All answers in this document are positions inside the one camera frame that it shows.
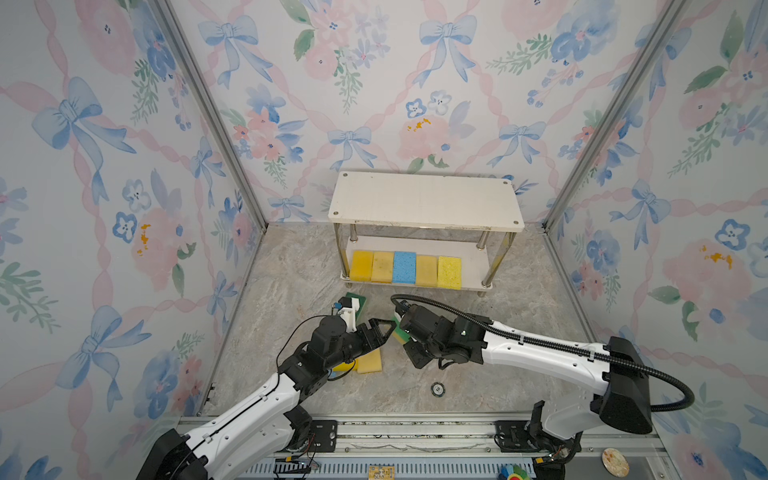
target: white shelf top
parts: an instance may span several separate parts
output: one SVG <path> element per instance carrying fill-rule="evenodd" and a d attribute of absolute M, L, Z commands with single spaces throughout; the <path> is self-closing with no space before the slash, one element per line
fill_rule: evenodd
<path fill-rule="evenodd" d="M 520 232 L 515 189 L 503 178 L 341 172 L 334 223 Z"/>

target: round floor drain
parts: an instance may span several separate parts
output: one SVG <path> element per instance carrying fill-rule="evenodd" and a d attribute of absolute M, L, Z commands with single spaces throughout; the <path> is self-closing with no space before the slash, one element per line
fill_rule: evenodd
<path fill-rule="evenodd" d="M 445 395 L 445 385 L 443 385 L 440 382 L 435 382 L 432 384 L 432 394 L 434 396 L 443 396 Z"/>

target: floral wallpaper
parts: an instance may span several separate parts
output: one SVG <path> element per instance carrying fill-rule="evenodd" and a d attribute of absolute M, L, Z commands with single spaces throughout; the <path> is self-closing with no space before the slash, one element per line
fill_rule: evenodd
<path fill-rule="evenodd" d="M 504 177 L 542 220 L 665 3 L 171 1 L 281 222 L 327 221 L 340 170 Z"/>
<path fill-rule="evenodd" d="M 0 12 L 0 479 L 135 478 L 205 400 L 259 229 L 146 4 Z"/>
<path fill-rule="evenodd" d="M 768 478 L 767 48 L 768 1 L 693 0 L 556 233 L 595 332 L 697 394 L 654 414 L 686 480 Z"/>

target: lower shelf board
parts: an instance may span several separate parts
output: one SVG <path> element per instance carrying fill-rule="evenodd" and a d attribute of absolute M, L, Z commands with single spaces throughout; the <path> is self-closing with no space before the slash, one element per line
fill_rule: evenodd
<path fill-rule="evenodd" d="M 422 240 L 418 238 L 401 237 L 369 237 L 360 235 L 355 243 L 348 241 L 346 244 L 346 257 L 349 260 L 350 266 L 352 266 L 352 257 L 355 250 L 368 250 L 372 252 L 414 252 L 416 255 L 458 257 L 462 259 L 462 290 L 485 292 L 492 288 L 485 288 L 481 285 L 482 280 L 485 278 L 485 274 L 488 273 L 488 253 L 486 251 L 487 248 L 478 250 L 475 242 Z M 416 286 L 409 283 L 344 281 L 349 283 L 369 283 L 372 285 Z"/>

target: yellow sponge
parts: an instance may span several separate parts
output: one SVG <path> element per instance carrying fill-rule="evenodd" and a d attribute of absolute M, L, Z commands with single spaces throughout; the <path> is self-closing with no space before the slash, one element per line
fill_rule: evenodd
<path fill-rule="evenodd" d="M 349 369 L 352 368 L 352 370 L 357 370 L 357 363 L 342 363 L 341 365 L 337 365 L 333 367 L 334 372 L 344 373 L 349 371 Z"/>
<path fill-rule="evenodd" d="M 374 252 L 371 281 L 392 283 L 392 268 L 395 265 L 395 252 Z"/>
<path fill-rule="evenodd" d="M 437 286 L 437 257 L 416 256 L 416 286 Z"/>
<path fill-rule="evenodd" d="M 355 250 L 352 254 L 352 268 L 349 279 L 355 282 L 370 282 L 373 268 L 373 252 Z"/>
<path fill-rule="evenodd" d="M 462 289 L 462 259 L 440 257 L 437 262 L 437 286 L 454 290 Z"/>
<path fill-rule="evenodd" d="M 382 371 L 382 353 L 376 349 L 357 358 L 357 372 L 371 373 Z"/>

